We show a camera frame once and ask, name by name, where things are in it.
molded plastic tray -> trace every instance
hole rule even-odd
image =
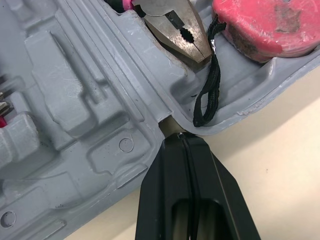
[[[208,27],[212,2],[193,3]],[[216,48],[220,108],[195,128],[208,68],[191,71],[134,11],[118,15],[102,0],[0,0],[0,91],[14,107],[0,129],[0,240],[63,239],[141,184],[164,118],[215,134],[320,62],[317,49],[261,65],[222,35]]]

tape measure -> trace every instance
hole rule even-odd
[[[227,24],[225,37],[260,63],[320,44],[320,0],[214,0],[213,11]]]

beige surface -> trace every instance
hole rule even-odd
[[[237,179],[262,240],[320,240],[319,76],[320,67],[263,110],[205,138]],[[169,125],[167,133],[178,129]],[[137,190],[67,240],[134,240],[138,201]]]

circular indentation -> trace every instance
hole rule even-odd
[[[134,149],[134,141],[131,138],[125,137],[119,142],[119,148],[124,153],[130,153]]]
[[[0,225],[3,228],[10,228],[16,222],[17,216],[13,211],[7,211],[0,219]]]

metal jaw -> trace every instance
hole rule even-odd
[[[189,0],[134,0],[160,42],[197,64],[211,56],[206,31]]]

